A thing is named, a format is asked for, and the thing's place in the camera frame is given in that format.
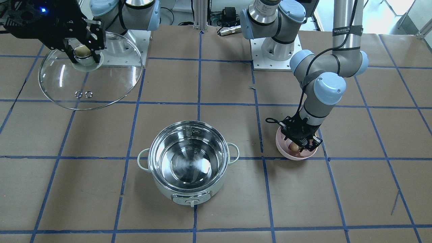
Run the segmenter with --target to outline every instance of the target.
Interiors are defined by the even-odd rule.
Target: white pot handle
[[[143,153],[145,153],[145,152],[147,152],[147,151],[149,151],[149,150],[150,150],[149,148],[146,148],[146,149],[144,149],[143,151],[141,151],[141,152],[138,154],[137,162],[138,162],[138,166],[139,166],[141,169],[143,169],[144,171],[146,171],[146,172],[148,172],[148,173],[151,173],[151,171],[150,171],[149,169],[144,168],[144,167],[140,164],[140,157],[141,157],[141,154],[143,154]]]
[[[237,150],[237,158],[236,158],[235,160],[233,160],[233,161],[229,161],[229,162],[228,162],[228,165],[232,165],[232,164],[234,164],[234,163],[238,160],[238,158],[240,157],[240,150],[238,149],[237,145],[235,145],[235,144],[233,144],[233,143],[226,143],[226,145],[231,146],[231,147],[234,147],[235,150]]]

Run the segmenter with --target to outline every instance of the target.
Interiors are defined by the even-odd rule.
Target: glass lid
[[[76,39],[69,44],[74,64],[59,50],[50,51],[39,69],[39,86],[54,103],[72,110],[94,110],[124,98],[143,72],[141,54],[127,38],[106,32],[105,49],[96,63],[86,46]]]

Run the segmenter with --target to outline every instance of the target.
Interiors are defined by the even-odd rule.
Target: brown tiled surface
[[[422,224],[419,237],[431,241],[432,136],[403,83],[431,127],[432,54],[423,41],[382,35],[384,46],[380,36],[364,34],[369,65],[380,67],[356,77],[360,90],[354,77],[345,79],[347,91],[320,127],[325,153],[320,146],[311,159],[290,161],[276,149],[277,125],[265,118],[294,115],[298,81],[292,73],[252,71],[249,41],[215,32],[161,26],[152,33],[141,94],[139,84],[123,103],[75,113],[40,91],[40,42],[1,35],[0,242],[30,242],[35,226],[36,243],[110,243],[113,236],[115,242],[261,243],[272,235],[278,243],[344,243],[344,230],[350,242],[417,242],[400,198],[391,214],[394,178],[414,224]],[[299,35],[314,53],[332,45],[329,32]],[[402,78],[385,48],[397,66],[411,67],[399,69]],[[241,159],[227,168],[214,198],[195,210],[162,195],[136,156],[166,126],[197,118],[237,144]]]

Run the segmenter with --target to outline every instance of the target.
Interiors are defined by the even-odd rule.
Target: pink bowl
[[[314,149],[312,152],[306,149],[301,153],[294,152],[289,148],[289,145],[292,143],[292,141],[289,138],[284,140],[284,138],[285,135],[282,134],[279,127],[276,132],[276,147],[285,158],[290,160],[304,160],[313,156],[317,152],[318,148]]]

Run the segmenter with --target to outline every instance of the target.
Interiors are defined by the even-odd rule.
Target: stainless steel pot
[[[237,150],[230,161],[228,146]],[[140,157],[149,151],[148,169]],[[140,152],[138,166],[153,174],[156,186],[167,198],[181,205],[208,201],[222,187],[228,165],[239,158],[235,144],[202,121],[180,121],[164,128],[149,149]]]

